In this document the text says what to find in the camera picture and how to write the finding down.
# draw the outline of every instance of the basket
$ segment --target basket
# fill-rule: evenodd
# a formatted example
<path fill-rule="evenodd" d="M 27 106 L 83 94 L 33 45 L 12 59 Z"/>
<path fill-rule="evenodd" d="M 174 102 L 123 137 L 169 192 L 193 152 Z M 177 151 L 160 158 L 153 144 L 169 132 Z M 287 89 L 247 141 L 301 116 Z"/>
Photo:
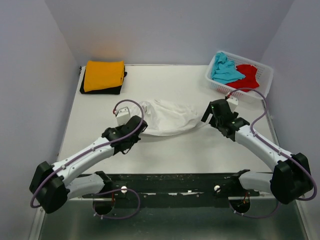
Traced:
<path fill-rule="evenodd" d="M 272 83 L 272 79 L 274 78 L 274 70 L 271 67 L 261 64 L 259 62 L 244 58 L 242 56 L 229 53 L 229 52 L 219 51 L 218 53 L 220 52 L 223 52 L 229 60 L 233 60 L 236 66 L 241 64 L 250 64 L 255 66 L 257 68 L 255 79 L 260 85 L 259 87 L 256 88 L 256 90 L 258 90 L 265 97 L 267 97 L 270 90 L 271 83 Z M 212 72 L 212 67 L 215 63 L 215 59 L 216 59 L 216 55 L 214 55 L 214 57 L 212 58 L 209 64 L 209 67 L 205 72 L 205 78 L 209 81 L 210 88 L 218 92 L 221 92 L 223 94 L 227 94 L 230 91 L 235 90 L 235 88 L 224 85 L 222 83 L 216 82 L 211 79 L 211 72 Z M 249 92 L 236 91 L 232 95 L 241 99 L 242 101 L 246 101 L 250 103 L 254 102 L 255 100 L 263 99 L 258 93 L 254 91 L 249 91 Z"/>

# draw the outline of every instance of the screw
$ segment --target screw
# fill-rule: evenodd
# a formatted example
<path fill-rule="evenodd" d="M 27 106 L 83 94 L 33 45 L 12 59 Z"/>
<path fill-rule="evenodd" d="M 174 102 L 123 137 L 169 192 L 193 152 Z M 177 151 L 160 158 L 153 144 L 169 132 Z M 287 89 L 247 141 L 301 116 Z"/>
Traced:
<path fill-rule="evenodd" d="M 213 190 L 216 192 L 216 193 L 219 193 L 221 191 L 221 188 L 219 185 L 215 185 Z"/>

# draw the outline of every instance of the white wall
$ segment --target white wall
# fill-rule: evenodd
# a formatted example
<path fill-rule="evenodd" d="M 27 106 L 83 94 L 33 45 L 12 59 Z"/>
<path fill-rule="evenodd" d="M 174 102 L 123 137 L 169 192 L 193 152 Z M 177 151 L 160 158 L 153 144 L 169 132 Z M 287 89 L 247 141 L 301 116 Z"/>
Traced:
<path fill-rule="evenodd" d="M 279 143 L 308 159 L 320 186 L 320 1 L 295 0 L 262 62 L 274 68 L 268 102 Z M 320 236 L 320 195 L 307 203 Z"/>
<path fill-rule="evenodd" d="M 293 0 L 45 0 L 73 55 L 127 64 L 260 60 Z"/>
<path fill-rule="evenodd" d="M 27 239 L 36 166 L 59 150 L 78 64 L 43 0 L 0 4 L 0 239 Z"/>

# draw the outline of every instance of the white tabletop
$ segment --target white tabletop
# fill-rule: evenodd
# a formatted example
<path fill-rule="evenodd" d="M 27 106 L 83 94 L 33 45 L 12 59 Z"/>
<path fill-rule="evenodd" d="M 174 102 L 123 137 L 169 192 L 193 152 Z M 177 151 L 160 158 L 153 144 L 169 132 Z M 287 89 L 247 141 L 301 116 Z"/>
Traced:
<path fill-rule="evenodd" d="M 123 99 L 137 102 L 151 99 L 195 105 L 204 113 L 210 101 L 224 97 L 209 88 L 205 80 L 206 65 L 136 65 L 126 66 L 120 95 L 83 95 L 79 92 L 84 74 L 82 68 L 59 160 L 65 159 L 94 142 L 106 128 L 116 127 L 112 114 L 115 104 Z M 260 101 L 240 100 L 239 116 L 252 122 L 264 109 Z M 266 118 L 255 128 L 272 141 Z M 234 173 L 243 169 L 270 172 L 270 169 L 245 147 L 222 136 L 206 125 L 172 137 L 141 136 L 127 155 L 105 159 L 85 173 L 170 174 Z"/>

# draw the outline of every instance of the folded yellow shirt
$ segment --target folded yellow shirt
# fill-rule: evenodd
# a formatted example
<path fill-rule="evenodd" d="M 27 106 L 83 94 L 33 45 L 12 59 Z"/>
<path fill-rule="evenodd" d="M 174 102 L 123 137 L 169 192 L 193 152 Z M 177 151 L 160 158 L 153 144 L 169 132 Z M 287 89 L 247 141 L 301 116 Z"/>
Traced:
<path fill-rule="evenodd" d="M 124 74 L 124 61 L 88 61 L 85 67 L 83 89 L 85 92 L 89 92 L 119 87 L 123 84 Z"/>

